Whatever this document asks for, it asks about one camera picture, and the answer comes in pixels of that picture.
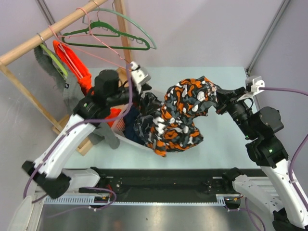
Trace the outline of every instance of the laundry basket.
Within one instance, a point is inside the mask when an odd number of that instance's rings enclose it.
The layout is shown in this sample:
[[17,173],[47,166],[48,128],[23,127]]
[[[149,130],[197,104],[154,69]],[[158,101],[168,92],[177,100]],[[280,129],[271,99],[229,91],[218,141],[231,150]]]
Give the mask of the laundry basket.
[[[152,92],[159,100],[164,101],[165,93],[158,91],[158,90],[154,90],[154,89],[150,90],[149,92]],[[125,107],[123,108],[123,110],[121,111],[121,113],[119,115],[121,115],[125,112],[127,106],[128,106],[128,104],[125,105]],[[141,149],[144,149],[144,150],[151,150],[150,148],[143,146],[143,145],[140,145],[140,144],[138,144],[134,141],[131,141],[124,136],[123,131],[125,130],[125,124],[124,124],[124,120],[122,118],[119,119],[119,120],[116,120],[114,122],[114,124],[111,126],[111,129],[120,140],[122,140],[126,143],[129,143],[131,145],[134,145],[136,147],[139,147]]]

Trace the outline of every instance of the white wall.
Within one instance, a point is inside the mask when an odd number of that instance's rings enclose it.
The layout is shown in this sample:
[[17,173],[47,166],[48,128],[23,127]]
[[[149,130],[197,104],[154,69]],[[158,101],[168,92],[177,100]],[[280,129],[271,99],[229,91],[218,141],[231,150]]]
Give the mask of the white wall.
[[[253,69],[253,75],[261,75],[268,87],[308,89],[308,1],[291,1],[277,30]],[[258,95],[262,106],[280,110],[284,129],[277,136],[290,156],[308,132],[308,98],[304,95],[284,92],[264,92]],[[296,163],[297,174],[308,193],[307,181],[308,144],[302,149]]]
[[[85,0],[46,0],[55,20],[60,20]],[[156,41],[158,50],[134,51],[144,66],[247,66],[282,0],[126,0],[127,15]],[[112,1],[102,7],[111,8]],[[100,20],[117,27],[116,17],[100,13]],[[79,20],[65,32],[86,28]],[[134,28],[132,34],[141,35]],[[107,44],[120,44],[104,38]],[[108,49],[86,49],[120,62]],[[110,66],[90,56],[80,56],[88,67]]]
[[[47,23],[33,0],[0,3],[0,54],[4,54]],[[54,81],[37,64],[33,52],[8,66],[57,119],[65,113]],[[21,169],[27,159],[39,156],[54,140],[51,123],[0,74],[0,230],[6,230],[29,178]]]

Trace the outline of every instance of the wooden frame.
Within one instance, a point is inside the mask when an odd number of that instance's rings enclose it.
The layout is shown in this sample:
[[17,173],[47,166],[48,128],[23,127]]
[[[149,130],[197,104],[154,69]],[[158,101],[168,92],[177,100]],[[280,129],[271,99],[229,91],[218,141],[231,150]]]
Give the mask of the wooden frame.
[[[86,12],[90,12],[94,10],[97,6],[102,5],[107,0],[96,0],[89,1],[82,8]],[[125,14],[124,0],[115,0],[115,10],[121,14]],[[60,32],[65,29],[81,17],[83,17],[85,13],[81,9],[76,9],[73,13],[69,14],[67,17],[63,18],[59,22],[52,25],[52,28],[55,33]],[[122,17],[117,17],[117,21],[119,24],[120,31],[127,32],[126,21]],[[52,31],[47,28],[39,33],[41,37],[46,41],[53,36]],[[31,51],[43,41],[39,35],[35,35],[28,41],[22,43],[21,45],[15,47],[11,51],[6,54],[0,56],[0,71],[17,87],[17,89],[51,122],[53,125],[52,130],[57,134],[62,131],[65,126],[65,120],[67,116],[65,116],[60,121],[57,121],[46,109],[45,107],[31,94],[31,92],[19,81],[19,79],[7,68],[7,65],[14,62],[16,59],[20,58],[27,52]],[[123,46],[129,46],[129,40],[127,37],[121,37],[121,41]],[[131,62],[131,52],[130,50],[124,50],[124,57],[128,62]],[[85,155],[88,150],[92,147],[92,143],[86,138],[81,145],[78,147],[77,151],[79,151],[82,155]]]

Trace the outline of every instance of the light green hanger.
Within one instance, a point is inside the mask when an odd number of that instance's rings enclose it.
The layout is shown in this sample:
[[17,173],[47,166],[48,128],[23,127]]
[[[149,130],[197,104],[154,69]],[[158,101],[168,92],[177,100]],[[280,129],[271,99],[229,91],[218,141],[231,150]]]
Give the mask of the light green hanger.
[[[132,23],[134,26],[136,26],[151,41],[153,46],[152,47],[150,46],[150,48],[157,50],[157,46],[156,46],[153,38],[140,25],[138,25],[136,22],[134,22],[133,20],[131,20],[127,16],[125,16],[125,15],[123,15],[123,14],[117,12],[117,11],[113,11],[113,10],[106,9],[106,8],[99,8],[98,7],[96,9],[92,10],[92,11],[106,11],[106,12],[114,13],[114,14],[126,19],[127,21]],[[88,25],[88,23],[85,23],[85,16],[82,17],[82,23]]]
[[57,64],[58,68],[57,71],[59,74],[66,80],[68,73],[64,66],[60,63],[60,61],[57,59],[57,57],[45,46],[44,44],[39,45],[50,57],[51,59]]

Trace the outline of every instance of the dark green plastic hanger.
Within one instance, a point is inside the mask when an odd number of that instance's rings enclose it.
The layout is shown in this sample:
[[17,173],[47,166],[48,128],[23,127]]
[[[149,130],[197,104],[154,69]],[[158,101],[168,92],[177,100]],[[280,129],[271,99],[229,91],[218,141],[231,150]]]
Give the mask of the dark green plastic hanger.
[[[96,27],[106,28],[106,29],[108,29],[111,32],[116,34],[116,35],[96,35],[96,34],[94,34],[96,36],[103,36],[103,37],[120,37],[120,36],[125,36],[125,37],[128,37],[130,40],[135,39],[139,44],[143,44],[144,43],[145,46],[146,46],[146,47],[118,47],[118,46],[110,46],[112,49],[147,51],[147,50],[149,50],[151,48],[150,44],[149,44],[149,42],[147,40],[145,40],[143,38],[140,38],[140,37],[136,37],[136,36],[131,35],[131,34],[128,34],[126,32],[118,31],[115,28],[113,28],[111,25],[109,25],[108,23],[98,21],[98,22],[93,22],[93,23],[90,24],[90,28],[91,29],[96,28]],[[89,32],[89,27],[87,27],[85,29],[82,29],[82,30],[76,30],[76,31],[72,31],[70,33],[65,33],[63,35],[64,36],[70,36],[70,35],[75,35],[75,34],[80,34],[80,33],[86,33],[87,34],[87,32]],[[107,48],[104,45],[94,45],[94,44],[82,44],[82,43],[66,42],[65,41],[65,37],[62,37],[62,41],[64,43],[67,43],[67,44],[72,45],[72,46]]]

